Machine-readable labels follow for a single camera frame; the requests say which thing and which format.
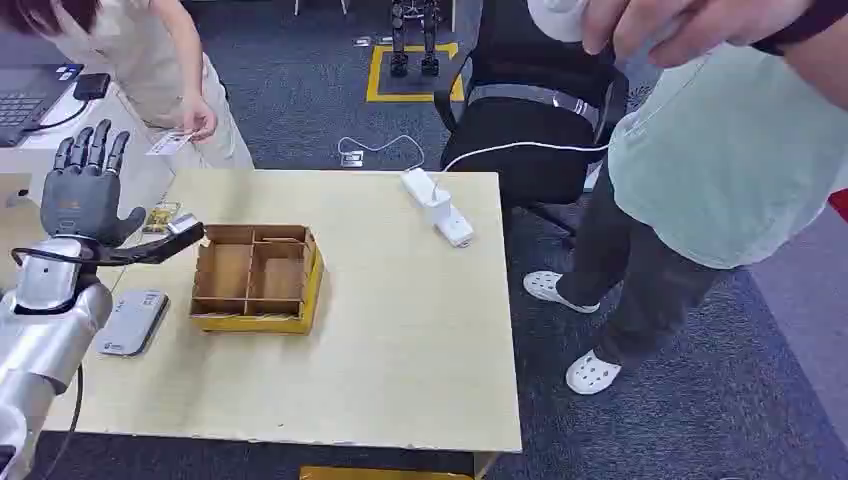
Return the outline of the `person's clasped hand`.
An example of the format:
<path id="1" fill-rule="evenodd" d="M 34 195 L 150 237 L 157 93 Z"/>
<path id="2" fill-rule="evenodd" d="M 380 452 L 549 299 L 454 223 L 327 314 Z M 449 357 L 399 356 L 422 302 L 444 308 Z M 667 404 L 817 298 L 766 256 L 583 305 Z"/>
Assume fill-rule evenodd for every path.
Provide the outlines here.
<path id="1" fill-rule="evenodd" d="M 652 62 L 684 64 L 722 44 L 749 45 L 801 17 L 805 0 L 589 1 L 582 15 L 582 45 L 590 54 L 611 44 L 619 59 L 652 39 Z"/>

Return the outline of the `person's hand holding card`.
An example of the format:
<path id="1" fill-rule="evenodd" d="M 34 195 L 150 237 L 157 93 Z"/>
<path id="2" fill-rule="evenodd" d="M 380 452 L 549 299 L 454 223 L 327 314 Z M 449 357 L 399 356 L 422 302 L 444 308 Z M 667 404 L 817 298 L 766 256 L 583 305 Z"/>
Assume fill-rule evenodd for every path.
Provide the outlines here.
<path id="1" fill-rule="evenodd" d="M 205 140 L 217 128 L 217 116 L 201 95 L 190 95 L 182 100 L 181 130 L 193 142 Z"/>

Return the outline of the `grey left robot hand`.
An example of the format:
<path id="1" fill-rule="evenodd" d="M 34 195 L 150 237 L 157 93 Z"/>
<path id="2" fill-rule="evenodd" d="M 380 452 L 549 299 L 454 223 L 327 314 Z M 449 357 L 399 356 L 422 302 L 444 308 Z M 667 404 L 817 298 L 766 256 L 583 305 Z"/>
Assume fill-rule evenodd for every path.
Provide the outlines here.
<path id="1" fill-rule="evenodd" d="M 108 144 L 111 126 L 103 119 L 59 144 L 40 207 L 48 235 L 84 237 L 117 248 L 143 225 L 146 210 L 141 206 L 124 219 L 118 217 L 120 172 L 130 133 L 121 131 Z"/>

